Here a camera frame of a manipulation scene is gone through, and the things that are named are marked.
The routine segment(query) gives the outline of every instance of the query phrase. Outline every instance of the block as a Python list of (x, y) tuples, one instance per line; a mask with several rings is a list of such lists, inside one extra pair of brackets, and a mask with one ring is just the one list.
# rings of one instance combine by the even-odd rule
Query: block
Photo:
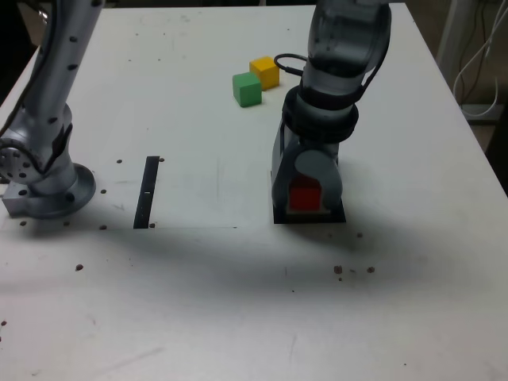
[(279, 85), (279, 68), (273, 62), (273, 58), (263, 57), (253, 60), (249, 64), (249, 70), (258, 76), (263, 90)]
[(233, 95), (241, 107), (261, 103), (261, 81), (254, 73), (233, 76)]
[(289, 207), (299, 212), (321, 209), (321, 184), (316, 179), (299, 175), (289, 186)]

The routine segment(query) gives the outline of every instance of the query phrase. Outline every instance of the white table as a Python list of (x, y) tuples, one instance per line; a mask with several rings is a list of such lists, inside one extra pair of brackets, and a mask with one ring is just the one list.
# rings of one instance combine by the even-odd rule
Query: white table
[[(392, 9), (341, 145), (348, 223), (299, 227), (271, 223), (269, 194), (298, 78), (241, 109), (231, 77), (305, 54), (313, 8), (104, 10), (69, 105), (71, 155), (107, 193), (25, 227), (0, 209), (0, 379), (507, 379), (508, 201)], [(146, 156), (165, 159), (156, 228), (133, 230)]]

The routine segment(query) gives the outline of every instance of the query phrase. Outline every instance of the cable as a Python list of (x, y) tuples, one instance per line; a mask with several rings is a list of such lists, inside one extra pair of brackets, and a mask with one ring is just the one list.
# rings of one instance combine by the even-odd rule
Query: cable
[[(504, 8), (505, 4), (506, 4), (506, 0), (502, 0), (501, 6), (499, 7), (498, 12), (495, 15), (494, 25), (496, 25), (498, 23), (499, 15), (501, 14), (501, 11)], [(492, 27), (491, 34), (494, 34), (494, 26)], [(492, 46), (492, 41), (489, 43), (489, 45), (487, 47), (487, 54), (485, 55), (485, 57), (488, 57), (489, 54), (491, 53), (491, 46)]]
[[(483, 50), (485, 49), (485, 47), (492, 41), (492, 38), (494, 37), (495, 33), (497, 32), (499, 26), (501, 25), (502, 21), (505, 19), (506, 15), (508, 14), (508, 8), (506, 8), (506, 10), (502, 13), (502, 16), (499, 18), (497, 24), (494, 25), (494, 28), (492, 29), (492, 33), (491, 35), (489, 36), (488, 40), (485, 41), (485, 43), (482, 45), (482, 47), (479, 49), (479, 51), (469, 60), (468, 63), (466, 63), (466, 66), (464, 66), (464, 68), (460, 71), (460, 73), (458, 74), (458, 76), (456, 77), (455, 79), (455, 82), (453, 83), (453, 97), (456, 99), (456, 88), (457, 88), (457, 83), (459, 81), (459, 78), (460, 76), (466, 71), (466, 69), (476, 60), (476, 58), (478, 57), (479, 54), (481, 54), (483, 52)], [(465, 113), (466, 115), (468, 115), (469, 117), (481, 117), (483, 115), (485, 115), (487, 112), (491, 111), (494, 106), (495, 106), (495, 103), (497, 102), (498, 100), (498, 81), (497, 81), (497, 78), (495, 80), (496, 82), (496, 95), (495, 95), (495, 102), (492, 103), (492, 106), (489, 107), (487, 109), (487, 111), (481, 113), (481, 114), (469, 114), (469, 113)]]
[(282, 64), (280, 64), (279, 60), (281, 58), (295, 58), (297, 60), (307, 61), (307, 57), (300, 56), (299, 54), (283, 53), (283, 54), (279, 54), (279, 55), (275, 56), (275, 58), (273, 59), (273, 62), (275, 63), (275, 65), (277, 65), (277, 67), (279, 69), (284, 70), (286, 73), (298, 75), (299, 77), (301, 77), (303, 75), (303, 70), (295, 69), (294, 67), (283, 66)]
[[(483, 43), (484, 44), (485, 44), (485, 41), (487, 41), (487, 31), (486, 31), (486, 28), (485, 28), (485, 9), (487, 8), (487, 3), (488, 3), (487, 0), (483, 0), (481, 20), (482, 20), (482, 36), (483, 36)], [(482, 74), (483, 62), (484, 62), (485, 58), (486, 58), (486, 54), (485, 54), (485, 49), (484, 49), (483, 50), (483, 54), (482, 54), (482, 58), (479, 61), (478, 70), (476, 71), (475, 82), (473, 82), (473, 85), (471, 86), (471, 89), (469, 89), (468, 93), (465, 96), (464, 96), (464, 90), (465, 89), (463, 90), (463, 97), (460, 100), (460, 106), (461, 107), (464, 105), (465, 102), (468, 101), (469, 97), (471, 96), (471, 94), (473, 94), (473, 91), (475, 91), (475, 88), (478, 85), (479, 77)]]
[[(469, 35), (468, 42), (465, 44), (464, 50), (462, 51), (462, 54), (460, 55), (459, 72), (462, 71), (462, 63), (464, 62), (464, 57), (466, 56), (466, 51), (468, 50), (469, 45), (471, 45), (471, 42), (473, 42), (473, 38), (475, 37), (475, 34), (476, 34), (476, 26), (477, 26), (478, 12), (479, 12), (480, 6), (481, 6), (481, 1), (478, 1), (478, 3), (476, 4), (475, 17), (473, 19), (473, 28), (471, 30), (471, 34)], [(466, 91), (466, 83), (465, 83), (464, 77), (462, 75), (460, 76), (460, 82), (462, 84), (462, 94), (460, 95), (459, 104), (462, 105), (462, 104), (464, 104), (464, 93)]]

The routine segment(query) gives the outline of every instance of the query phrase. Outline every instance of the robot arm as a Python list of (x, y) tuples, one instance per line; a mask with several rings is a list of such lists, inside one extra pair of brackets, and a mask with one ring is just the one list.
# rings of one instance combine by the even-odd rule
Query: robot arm
[(90, 171), (68, 152), (72, 115), (66, 101), (102, 8), (99, 0), (53, 0), (30, 80), (0, 130), (0, 173), (10, 180), (10, 215), (72, 213), (95, 191)]
[[(290, 90), (272, 153), (275, 223), (344, 221), (339, 143), (387, 54), (388, 1), (321, 0), (300, 85)], [(365, 75), (374, 69), (364, 85)]]

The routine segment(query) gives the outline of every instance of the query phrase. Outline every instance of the white cable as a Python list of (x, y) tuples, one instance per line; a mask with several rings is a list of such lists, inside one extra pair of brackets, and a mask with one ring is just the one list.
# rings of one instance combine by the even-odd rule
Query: white cable
[[(491, 34), (494, 33), (494, 27), (498, 24), (499, 16), (501, 15), (502, 9), (505, 7), (505, 4), (506, 4), (506, 0), (502, 0), (501, 6), (499, 7), (498, 12), (495, 15), (494, 24), (492, 25)], [(492, 41), (489, 43), (489, 45), (487, 47), (487, 53), (485, 53), (485, 58), (487, 58), (489, 56), (489, 54), (491, 53), (491, 46), (492, 46)]]
[[(508, 8), (506, 8), (505, 11), (502, 13), (502, 16), (499, 18), (498, 22), (496, 24), (494, 24), (494, 27), (492, 28), (491, 36), (487, 39), (487, 41), (485, 41), (485, 43), (482, 45), (482, 47), (479, 49), (479, 51), (469, 60), (469, 62), (466, 63), (464, 68), (460, 71), (458, 76), (455, 78), (455, 82), (453, 83), (453, 97), (455, 100), (456, 100), (457, 83), (459, 82), (459, 78), (466, 71), (466, 69), (469, 67), (469, 65), (471, 65), (476, 60), (476, 58), (478, 58), (478, 55), (480, 55), (483, 52), (485, 47), (487, 45), (489, 45), (490, 42), (492, 42), (492, 38), (494, 37), (495, 33), (498, 30), (498, 27), (501, 25), (502, 21), (504, 20), (504, 18), (506, 17), (507, 14), (508, 14)], [(483, 115), (487, 114), (495, 107), (497, 101), (498, 101), (498, 79), (496, 77), (496, 79), (495, 79), (495, 100), (494, 100), (494, 103), (492, 103), (492, 105), (488, 108), (488, 110), (484, 111), (481, 114), (469, 114), (469, 113), (465, 113), (464, 111), (463, 111), (463, 113), (468, 115), (469, 117), (482, 117)]]
[(492, 105), (491, 107), (489, 107), (487, 110), (483, 111), (481, 114), (470, 114), (470, 113), (467, 113), (465, 112), (464, 110), (462, 110), (462, 114), (464, 115), (467, 115), (468, 117), (482, 117), (483, 115), (487, 115), (488, 113), (490, 113), (492, 111), (492, 109), (494, 109), (495, 105), (498, 103), (498, 78), (496, 77), (495, 79), (495, 98), (494, 98), (494, 101), (492, 102)]

